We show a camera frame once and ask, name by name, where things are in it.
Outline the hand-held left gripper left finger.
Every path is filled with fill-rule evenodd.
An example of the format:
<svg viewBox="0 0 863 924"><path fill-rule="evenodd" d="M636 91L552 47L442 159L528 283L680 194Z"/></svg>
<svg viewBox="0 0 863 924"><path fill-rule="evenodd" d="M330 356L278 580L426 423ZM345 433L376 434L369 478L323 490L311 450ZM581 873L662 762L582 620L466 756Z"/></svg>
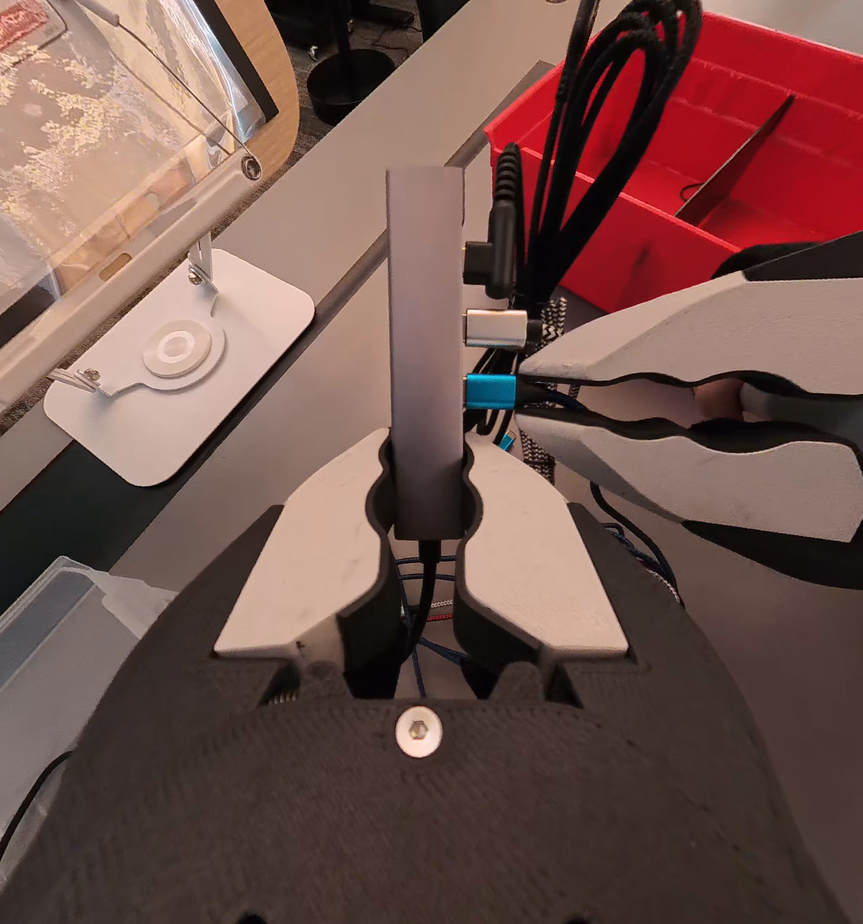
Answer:
<svg viewBox="0 0 863 924"><path fill-rule="evenodd" d="M226 659L339 668L355 697L393 697L402 593L390 430L324 465L283 506L215 643Z"/></svg>

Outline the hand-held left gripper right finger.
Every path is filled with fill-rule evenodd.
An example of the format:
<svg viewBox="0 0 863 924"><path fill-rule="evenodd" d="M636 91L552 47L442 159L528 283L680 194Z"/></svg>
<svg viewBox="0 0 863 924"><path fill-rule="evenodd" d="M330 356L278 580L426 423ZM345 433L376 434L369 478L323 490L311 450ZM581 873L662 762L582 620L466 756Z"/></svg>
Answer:
<svg viewBox="0 0 863 924"><path fill-rule="evenodd" d="M547 697L576 672L627 676L628 639L564 496L492 443L465 449L452 626L473 694L490 697L513 664Z"/></svg>

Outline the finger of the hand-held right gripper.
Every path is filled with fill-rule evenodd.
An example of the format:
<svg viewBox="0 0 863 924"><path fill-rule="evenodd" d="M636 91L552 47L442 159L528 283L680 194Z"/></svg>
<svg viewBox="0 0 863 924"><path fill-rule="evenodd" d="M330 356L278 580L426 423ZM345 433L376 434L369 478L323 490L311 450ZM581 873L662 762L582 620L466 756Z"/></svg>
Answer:
<svg viewBox="0 0 863 924"><path fill-rule="evenodd" d="M741 274L590 321L525 360L531 380L698 385L741 373L816 396L863 396L863 278L748 281Z"/></svg>
<svg viewBox="0 0 863 924"><path fill-rule="evenodd" d="M566 468L674 521L841 543L863 522L863 467L843 443L728 451L687 434L634 438L570 413L524 413L519 425Z"/></svg>

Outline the red plastic bin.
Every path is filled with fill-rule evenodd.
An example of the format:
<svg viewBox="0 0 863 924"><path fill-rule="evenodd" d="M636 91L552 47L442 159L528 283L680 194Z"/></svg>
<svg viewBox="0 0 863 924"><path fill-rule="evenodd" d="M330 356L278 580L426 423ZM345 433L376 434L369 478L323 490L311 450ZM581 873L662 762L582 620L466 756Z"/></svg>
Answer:
<svg viewBox="0 0 863 924"><path fill-rule="evenodd" d="M791 93L784 120L700 226L675 212ZM657 132L558 286L616 312L704 283L761 244L863 231L863 56L706 12Z"/></svg>

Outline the grey usb hub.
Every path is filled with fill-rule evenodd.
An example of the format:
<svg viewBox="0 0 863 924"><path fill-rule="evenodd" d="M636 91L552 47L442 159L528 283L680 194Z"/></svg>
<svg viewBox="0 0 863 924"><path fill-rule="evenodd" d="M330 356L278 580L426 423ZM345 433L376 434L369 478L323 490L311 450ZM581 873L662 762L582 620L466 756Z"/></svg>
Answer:
<svg viewBox="0 0 863 924"><path fill-rule="evenodd" d="M386 179L395 535L462 535L464 173Z"/></svg>

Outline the clear acrylic organizer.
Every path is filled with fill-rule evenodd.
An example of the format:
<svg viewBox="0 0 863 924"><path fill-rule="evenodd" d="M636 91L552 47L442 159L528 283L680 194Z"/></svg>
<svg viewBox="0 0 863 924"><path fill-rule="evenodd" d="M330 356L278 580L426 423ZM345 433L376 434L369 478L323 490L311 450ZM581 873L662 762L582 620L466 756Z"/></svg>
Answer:
<svg viewBox="0 0 863 924"><path fill-rule="evenodd" d="M175 595L61 556L0 617L0 836Z"/></svg>

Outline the person's right hand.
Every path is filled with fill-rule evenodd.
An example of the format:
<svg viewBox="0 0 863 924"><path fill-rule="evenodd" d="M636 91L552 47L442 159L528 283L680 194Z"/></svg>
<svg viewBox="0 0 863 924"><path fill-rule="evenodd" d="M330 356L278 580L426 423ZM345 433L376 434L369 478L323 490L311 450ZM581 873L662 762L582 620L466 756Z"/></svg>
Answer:
<svg viewBox="0 0 863 924"><path fill-rule="evenodd" d="M693 388L696 409L703 422L746 422L742 403L744 383L736 378L715 380Z"/></svg>

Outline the black round base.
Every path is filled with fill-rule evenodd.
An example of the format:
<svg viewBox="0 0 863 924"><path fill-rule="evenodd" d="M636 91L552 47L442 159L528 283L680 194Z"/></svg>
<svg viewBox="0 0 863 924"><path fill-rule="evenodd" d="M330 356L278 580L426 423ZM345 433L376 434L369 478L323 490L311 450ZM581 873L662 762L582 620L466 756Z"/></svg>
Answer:
<svg viewBox="0 0 863 924"><path fill-rule="evenodd" d="M336 52L317 64L307 79L315 116L338 125L395 70L392 58L377 49Z"/></svg>

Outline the printed instruction sheet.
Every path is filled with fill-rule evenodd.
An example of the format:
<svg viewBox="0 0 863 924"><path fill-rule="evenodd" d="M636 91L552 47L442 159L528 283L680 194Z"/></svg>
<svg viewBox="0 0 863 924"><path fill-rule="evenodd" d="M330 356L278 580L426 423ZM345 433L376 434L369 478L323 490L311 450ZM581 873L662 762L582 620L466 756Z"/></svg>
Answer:
<svg viewBox="0 0 863 924"><path fill-rule="evenodd" d="M264 121L197 2L0 2L0 325L97 274Z"/></svg>

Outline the wooden stand board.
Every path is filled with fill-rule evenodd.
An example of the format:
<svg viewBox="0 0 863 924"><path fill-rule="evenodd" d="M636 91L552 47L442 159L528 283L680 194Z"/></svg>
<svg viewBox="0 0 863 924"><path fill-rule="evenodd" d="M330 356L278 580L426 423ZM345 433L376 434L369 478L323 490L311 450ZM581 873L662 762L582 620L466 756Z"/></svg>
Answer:
<svg viewBox="0 0 863 924"><path fill-rule="evenodd" d="M209 1L194 4L210 28L204 17L206 2ZM256 129L248 142L263 171L256 189L264 191L282 173L296 146L300 123L296 75L283 37L264 1L219 2L279 109L279 114Z"/></svg>

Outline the white document stand frame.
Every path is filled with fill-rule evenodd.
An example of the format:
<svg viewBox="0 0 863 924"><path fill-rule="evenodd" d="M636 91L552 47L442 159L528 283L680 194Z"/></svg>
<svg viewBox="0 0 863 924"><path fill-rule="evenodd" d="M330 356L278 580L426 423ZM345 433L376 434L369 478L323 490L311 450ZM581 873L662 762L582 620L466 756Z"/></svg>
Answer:
<svg viewBox="0 0 863 924"><path fill-rule="evenodd" d="M51 423L131 483L156 484L287 352L312 298L211 239L261 192L251 137L96 275L13 337L0 325L0 425L47 381Z"/></svg>

